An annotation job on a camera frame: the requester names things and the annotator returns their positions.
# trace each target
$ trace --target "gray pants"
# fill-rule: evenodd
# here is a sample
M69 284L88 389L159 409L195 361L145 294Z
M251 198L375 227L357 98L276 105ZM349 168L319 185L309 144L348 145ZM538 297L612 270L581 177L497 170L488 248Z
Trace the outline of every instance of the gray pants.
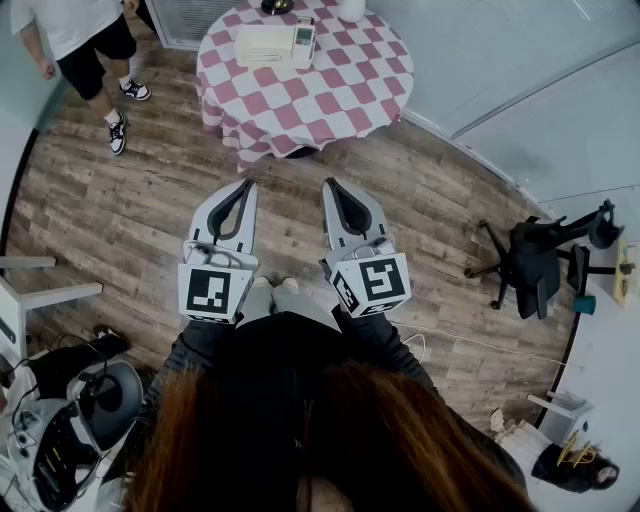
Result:
M340 330L334 318L311 297L294 293L285 286L273 288L269 283L260 283L258 286L251 287L240 310L244 318L238 322L237 327L270 315L272 304L275 305L275 313L290 311L327 325L336 331Z

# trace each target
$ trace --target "long reddish-brown hair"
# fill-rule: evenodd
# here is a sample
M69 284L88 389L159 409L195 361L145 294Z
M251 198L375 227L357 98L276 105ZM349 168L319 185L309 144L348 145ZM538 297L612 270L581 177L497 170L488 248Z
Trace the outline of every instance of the long reddish-brown hair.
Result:
M128 490L129 512L221 510L215 499L215 381L169 378L154 434ZM407 377L360 364L327 369L308 404L302 499L328 481L357 510L529 511L509 477L460 431L444 403ZM247 493L251 482L245 482ZM242 508L242 497L238 506Z

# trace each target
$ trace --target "white vase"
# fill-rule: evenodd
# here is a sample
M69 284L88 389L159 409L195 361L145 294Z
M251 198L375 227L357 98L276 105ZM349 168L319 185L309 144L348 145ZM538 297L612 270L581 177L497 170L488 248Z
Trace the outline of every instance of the white vase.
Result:
M342 0L340 4L340 19L343 21L350 21L351 23L358 23L364 18L364 11L366 9L365 0Z

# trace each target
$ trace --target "checkered tablecloth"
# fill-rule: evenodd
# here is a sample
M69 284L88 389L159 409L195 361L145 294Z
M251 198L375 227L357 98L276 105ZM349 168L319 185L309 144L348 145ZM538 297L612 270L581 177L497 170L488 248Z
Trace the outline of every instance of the checkered tablecloth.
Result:
M238 151L238 170L261 156L284 157L303 146L322 149L365 137L397 119L413 88L413 62L400 36L368 12L359 23L338 18L335 0L294 0L268 16L260 0L216 21L198 52L197 90L207 131L222 129ZM308 70L238 66L234 40L242 24L294 25L315 18L316 53Z

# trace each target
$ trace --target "white chair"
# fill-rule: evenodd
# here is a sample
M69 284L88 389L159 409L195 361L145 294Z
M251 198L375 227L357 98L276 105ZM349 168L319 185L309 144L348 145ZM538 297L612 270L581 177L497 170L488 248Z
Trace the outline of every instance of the white chair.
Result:
M576 430L579 431L582 439L593 405L588 400L567 391L562 394L547 391L547 396L552 399L551 402L533 395L527 397L530 401L548 409L539 427L540 432L559 446L563 446Z
M53 267L51 257L0 257L0 268ZM100 283L81 284L34 293L17 293L0 277L0 354L14 366L27 357L27 311L102 292Z

